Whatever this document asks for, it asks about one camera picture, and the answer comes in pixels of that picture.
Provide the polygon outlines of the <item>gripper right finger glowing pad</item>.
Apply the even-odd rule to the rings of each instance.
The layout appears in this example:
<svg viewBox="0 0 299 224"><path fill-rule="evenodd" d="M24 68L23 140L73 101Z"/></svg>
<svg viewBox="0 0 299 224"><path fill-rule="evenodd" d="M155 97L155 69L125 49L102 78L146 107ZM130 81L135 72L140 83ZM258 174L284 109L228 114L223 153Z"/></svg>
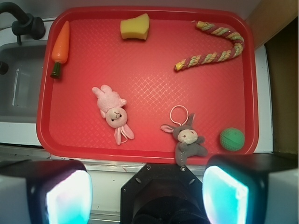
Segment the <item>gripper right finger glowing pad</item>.
<svg viewBox="0 0 299 224"><path fill-rule="evenodd" d="M297 224L299 163L283 154L214 155L202 187L212 224Z"/></svg>

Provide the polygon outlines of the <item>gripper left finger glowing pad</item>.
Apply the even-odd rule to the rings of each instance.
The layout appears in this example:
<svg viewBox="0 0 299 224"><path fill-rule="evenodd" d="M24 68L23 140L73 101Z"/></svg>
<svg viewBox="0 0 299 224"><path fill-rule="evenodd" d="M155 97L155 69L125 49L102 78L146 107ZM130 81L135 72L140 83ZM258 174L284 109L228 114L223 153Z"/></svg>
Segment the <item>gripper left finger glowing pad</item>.
<svg viewBox="0 0 299 224"><path fill-rule="evenodd" d="M1 161L2 224L86 224L93 200L82 162Z"/></svg>

